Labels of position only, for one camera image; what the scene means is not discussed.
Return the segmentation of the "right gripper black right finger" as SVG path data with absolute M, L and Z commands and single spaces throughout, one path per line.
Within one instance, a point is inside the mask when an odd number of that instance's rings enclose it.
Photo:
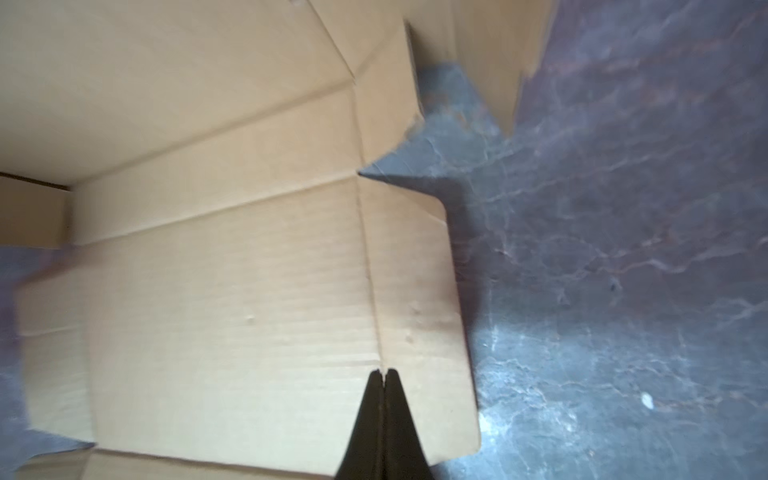
M 388 480 L 434 480 L 422 450 L 399 373 L 384 380 L 383 470 Z

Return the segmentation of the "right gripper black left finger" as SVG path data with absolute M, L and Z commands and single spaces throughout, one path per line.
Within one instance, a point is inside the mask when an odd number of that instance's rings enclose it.
M 336 480 L 384 478 L 384 379 L 379 370 L 370 373 L 347 450 Z

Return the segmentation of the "brown cardboard box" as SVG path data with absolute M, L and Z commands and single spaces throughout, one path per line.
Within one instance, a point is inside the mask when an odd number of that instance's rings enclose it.
M 337 472 L 369 375 L 431 467 L 481 430 L 445 208 L 365 178 L 457 61 L 503 132 L 552 1 L 5 1 L 1 242 L 70 248 L 15 290 L 19 479 Z

